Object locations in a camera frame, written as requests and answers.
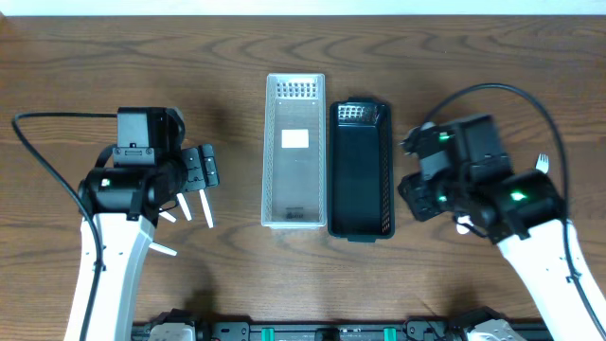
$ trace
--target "white label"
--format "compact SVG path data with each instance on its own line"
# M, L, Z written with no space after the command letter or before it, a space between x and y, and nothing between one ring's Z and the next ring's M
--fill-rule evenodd
M310 132L307 129L282 131L282 148L309 148Z

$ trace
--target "wooden tabletop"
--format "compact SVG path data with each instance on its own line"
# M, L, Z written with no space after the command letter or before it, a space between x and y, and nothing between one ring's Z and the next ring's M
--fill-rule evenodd
M391 103L393 143L438 101L486 81L515 84L551 110L572 173L572 217L606 287L606 20L603 17L137 17L6 18L0 27L0 330L9 339L61 339L80 264L80 215L16 139L9 121L41 111L115 113L177 106L186 147L212 143L221 185L207 192L216 227L161 221L136 320L171 308L216 320L401 320L491 306L537 317L496 247L461 236L448 215L413 220L395 195L396 234L351 243L319 230L260 221L265 82L272 72L326 75L327 104L349 96ZM541 117L521 99L485 91L438 121L492 113L517 171L558 157ZM28 138L76 187L111 119L36 119ZM418 169L393 151L394 181Z

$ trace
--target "white wall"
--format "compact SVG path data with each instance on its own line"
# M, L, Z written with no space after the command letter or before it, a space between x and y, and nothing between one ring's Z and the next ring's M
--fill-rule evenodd
M0 11L5 15L606 14L606 0L0 0Z

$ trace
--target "green tape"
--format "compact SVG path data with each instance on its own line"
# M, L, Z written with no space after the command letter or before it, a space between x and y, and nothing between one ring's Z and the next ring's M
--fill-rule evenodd
M261 341L274 341L274 329L273 328L261 329Z
M383 330L385 341L398 341L398 335L395 328L385 328Z

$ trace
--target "wooden table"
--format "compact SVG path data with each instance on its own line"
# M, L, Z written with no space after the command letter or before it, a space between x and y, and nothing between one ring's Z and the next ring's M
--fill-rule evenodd
M270 72L324 73L328 104L352 95L390 102L394 146L465 86L500 81L530 91L563 132L572 216L594 276L606 285L604 18L7 18L0 29L0 337L62 338L80 261L75 205L17 141L9 120L26 111L115 113L118 106L178 106L186 145L214 144L222 178L208 191L216 228L206 228L200 205L194 222L160 222L156 240L179 255L148 255L136 320L171 308L255 321L399 320L484 305L538 316L495 247L458 235L448 216L415 222L398 195L396 235L387 241L260 226ZM440 121L478 112L495 114L517 171L548 153L560 182L551 135L521 99L469 95ZM23 126L74 187L116 141L111 119ZM418 166L399 148L393 153L398 184Z

